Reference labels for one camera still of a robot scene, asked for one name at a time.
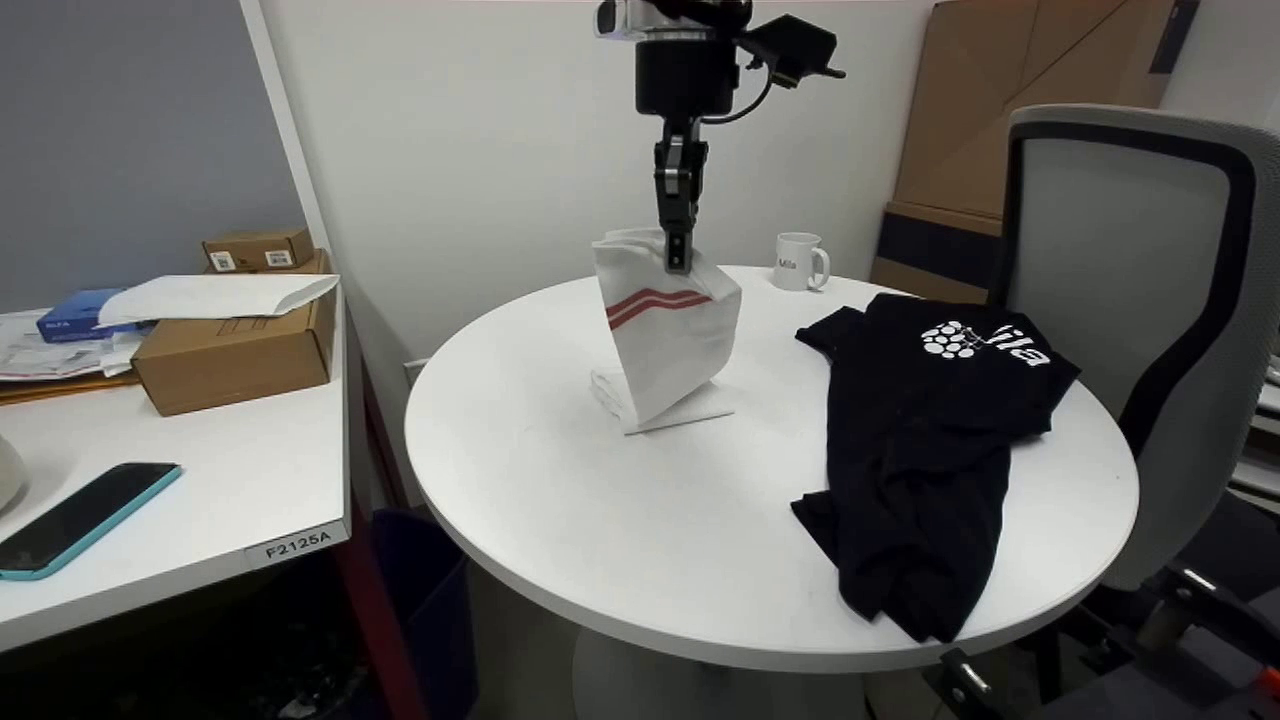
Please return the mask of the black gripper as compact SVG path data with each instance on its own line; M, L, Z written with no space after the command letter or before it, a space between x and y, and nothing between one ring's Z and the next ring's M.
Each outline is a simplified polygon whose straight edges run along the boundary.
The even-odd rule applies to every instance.
M729 39L678 37L635 50L635 112L661 115L657 191L665 260L692 273L697 191L710 159L702 124L726 115L735 93L735 62Z

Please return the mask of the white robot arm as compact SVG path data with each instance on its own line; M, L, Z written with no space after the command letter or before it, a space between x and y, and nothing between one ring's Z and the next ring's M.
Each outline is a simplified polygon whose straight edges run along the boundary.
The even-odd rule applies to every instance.
M599 0L595 32L635 51L635 112L661 120L653 147L665 267L692 267L692 234L703 188L703 120L726 120L741 81L735 32L747 0Z

